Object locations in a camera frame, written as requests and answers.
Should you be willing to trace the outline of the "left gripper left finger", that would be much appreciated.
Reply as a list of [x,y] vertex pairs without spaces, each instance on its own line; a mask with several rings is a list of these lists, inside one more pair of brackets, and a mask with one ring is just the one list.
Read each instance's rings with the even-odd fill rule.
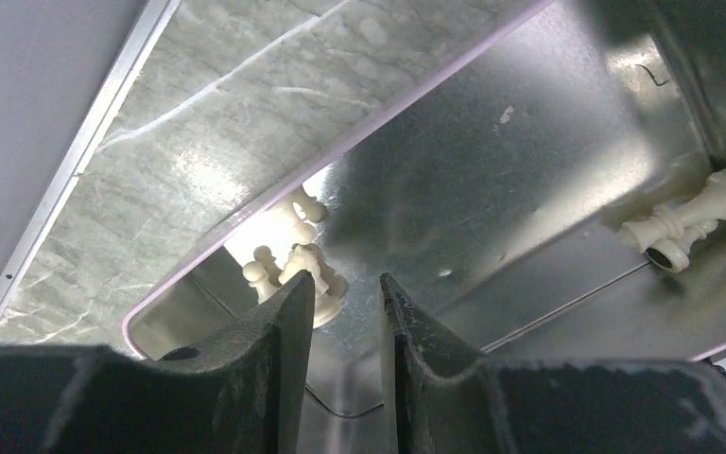
[[0,345],[0,453],[292,453],[313,298],[300,271],[158,360],[106,345]]

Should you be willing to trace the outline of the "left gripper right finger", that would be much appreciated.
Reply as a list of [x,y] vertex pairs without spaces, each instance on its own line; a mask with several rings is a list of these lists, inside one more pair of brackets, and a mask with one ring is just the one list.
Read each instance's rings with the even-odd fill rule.
[[726,453],[726,380],[692,361],[509,359],[379,279],[390,453]]

